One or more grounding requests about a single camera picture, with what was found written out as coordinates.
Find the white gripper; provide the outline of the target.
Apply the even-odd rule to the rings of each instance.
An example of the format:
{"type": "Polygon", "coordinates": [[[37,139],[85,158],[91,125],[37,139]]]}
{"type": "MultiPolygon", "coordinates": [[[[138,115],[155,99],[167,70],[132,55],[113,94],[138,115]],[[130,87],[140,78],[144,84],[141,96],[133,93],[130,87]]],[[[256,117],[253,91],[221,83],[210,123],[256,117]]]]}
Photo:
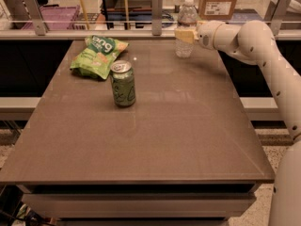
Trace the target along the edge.
{"type": "Polygon", "coordinates": [[[198,44],[205,49],[223,51],[225,47],[218,44],[215,37],[222,25],[225,25],[225,23],[209,21],[200,22],[197,25],[197,31],[192,28],[176,28],[174,30],[175,38],[187,43],[193,43],[195,40],[198,40],[198,44]]]}

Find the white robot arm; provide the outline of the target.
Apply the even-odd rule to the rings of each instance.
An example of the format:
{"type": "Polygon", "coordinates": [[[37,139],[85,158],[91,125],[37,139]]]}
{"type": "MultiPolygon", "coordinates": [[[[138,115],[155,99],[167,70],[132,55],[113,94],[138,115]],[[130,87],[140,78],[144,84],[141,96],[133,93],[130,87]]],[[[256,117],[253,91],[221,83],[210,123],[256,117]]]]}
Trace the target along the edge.
{"type": "Polygon", "coordinates": [[[270,27],[262,21],[209,21],[174,33],[179,40],[260,68],[293,140],[278,164],[268,226],[301,226],[301,76],[279,52],[270,27]]]}

